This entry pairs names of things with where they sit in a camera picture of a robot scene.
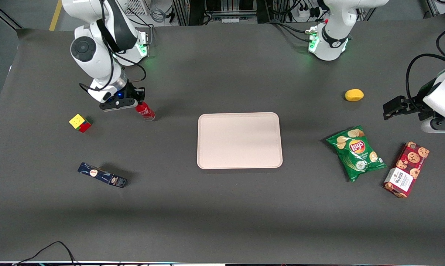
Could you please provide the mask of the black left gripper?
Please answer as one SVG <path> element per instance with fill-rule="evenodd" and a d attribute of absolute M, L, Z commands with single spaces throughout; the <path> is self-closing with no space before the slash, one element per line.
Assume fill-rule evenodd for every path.
<path fill-rule="evenodd" d="M 407 96 L 410 103 L 418 111 L 418 119 L 424 121 L 429 118 L 429 113 L 433 111 L 427 104 L 424 103 L 425 96 L 433 89 L 435 79 L 430 80 L 424 84 L 418 91 L 415 97 L 411 97 L 409 82 L 407 82 Z M 405 114 L 409 109 L 409 101 L 405 96 L 397 96 L 387 103 L 383 104 L 383 119 L 389 120 L 392 117 Z"/>

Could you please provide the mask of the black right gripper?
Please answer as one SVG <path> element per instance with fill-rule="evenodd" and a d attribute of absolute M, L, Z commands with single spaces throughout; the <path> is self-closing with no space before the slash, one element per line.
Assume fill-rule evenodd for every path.
<path fill-rule="evenodd" d="M 137 105 L 140 105 L 145 100 L 145 96 L 145 88 L 135 88 L 133 83 L 127 82 L 124 88 L 116 92 L 116 94 L 114 95 L 114 100 L 121 101 L 132 99 L 133 102 L 131 107 L 134 108 Z"/>

